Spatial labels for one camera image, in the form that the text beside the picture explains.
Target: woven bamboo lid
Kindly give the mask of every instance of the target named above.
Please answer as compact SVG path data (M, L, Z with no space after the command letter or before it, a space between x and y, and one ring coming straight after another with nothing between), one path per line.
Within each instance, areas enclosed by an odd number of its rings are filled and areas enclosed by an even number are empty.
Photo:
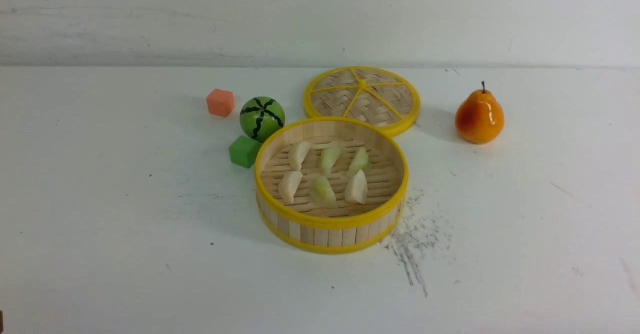
M318 75L307 85L303 105L309 118L351 118L390 136L411 128L420 113L420 97L411 83L393 72L366 66Z

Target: yellow spoke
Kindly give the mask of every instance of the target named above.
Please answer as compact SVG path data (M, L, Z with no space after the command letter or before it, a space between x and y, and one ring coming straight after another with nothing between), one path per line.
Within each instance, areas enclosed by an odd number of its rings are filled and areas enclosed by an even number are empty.
M329 90L354 90L356 88L358 88L358 85L330 86L329 88L314 89L314 90L311 90L309 93L318 93L320 91L329 91Z
M356 102L356 99L358 98L358 95L360 95L361 92L362 92L361 88L358 89L358 91L356 91L356 94L353 96L353 99L351 99L351 101L347 105L347 108L344 111L344 114L342 115L343 118L347 118L347 114L349 114L349 111L352 110L352 106L354 106L354 103Z
M356 82L360 79L360 77L358 77L358 75L356 75L356 70L354 70L354 68L350 67L349 71L351 72L351 75L353 75L353 78L356 80Z
M375 99L377 99L380 103L382 103L384 106L386 106L387 108L389 108L390 111L392 111L394 113L394 115L397 115L397 117L399 119L404 118L402 114L398 113L398 111L396 110L396 108L394 108L393 106L391 106L391 104L387 103L386 100L382 99L382 97L380 95L377 95L375 92L368 90L367 88L363 89L365 92L371 94L372 97L374 97Z

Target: green block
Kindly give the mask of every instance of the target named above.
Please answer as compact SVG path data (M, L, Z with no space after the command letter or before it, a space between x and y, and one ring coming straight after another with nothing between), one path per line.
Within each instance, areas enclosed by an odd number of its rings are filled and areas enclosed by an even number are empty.
M256 162L261 143L247 136L238 136L229 145L231 163L244 168L251 168Z

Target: orange block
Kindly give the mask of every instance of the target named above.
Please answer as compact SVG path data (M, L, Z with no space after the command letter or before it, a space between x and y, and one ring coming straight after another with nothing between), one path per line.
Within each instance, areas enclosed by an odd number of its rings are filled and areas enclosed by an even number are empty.
M234 93L227 90L213 89L206 96L206 107L210 114L226 118L236 108Z

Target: green ball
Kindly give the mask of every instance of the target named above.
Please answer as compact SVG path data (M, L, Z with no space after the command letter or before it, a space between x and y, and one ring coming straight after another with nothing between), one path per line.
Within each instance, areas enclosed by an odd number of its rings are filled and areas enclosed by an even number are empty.
M284 127L282 106L267 96L257 96L242 106L240 127L252 140L264 143L280 128Z

